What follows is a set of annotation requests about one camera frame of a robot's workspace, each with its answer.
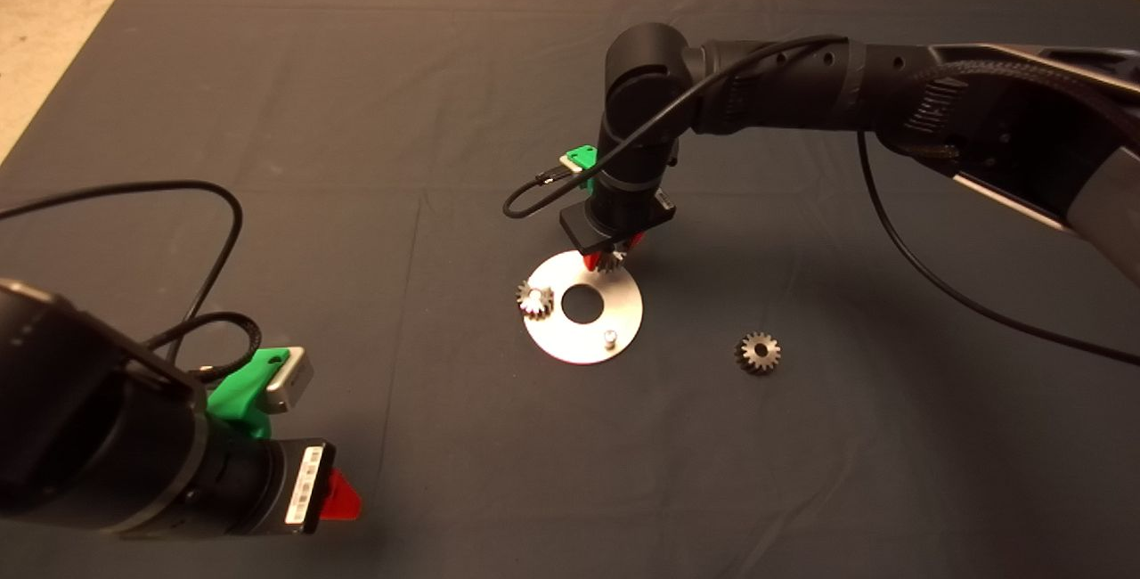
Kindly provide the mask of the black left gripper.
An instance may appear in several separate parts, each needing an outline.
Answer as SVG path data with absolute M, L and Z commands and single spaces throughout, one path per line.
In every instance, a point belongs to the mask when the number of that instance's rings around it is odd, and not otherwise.
M 233 535 L 316 535 L 321 522 L 353 522 L 363 497 L 347 481 L 326 438 L 261 441 L 268 456 L 260 494 Z

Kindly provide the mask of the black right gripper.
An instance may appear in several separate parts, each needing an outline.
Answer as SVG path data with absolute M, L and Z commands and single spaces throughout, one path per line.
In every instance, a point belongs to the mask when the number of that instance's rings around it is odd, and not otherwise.
M 579 253 L 588 253 L 583 254 L 583 266 L 591 272 L 603 274 L 608 250 L 622 245 L 622 253 L 632 253 L 648 230 L 671 221 L 676 211 L 660 189 L 596 188 L 587 199 L 559 211 L 559 225 Z

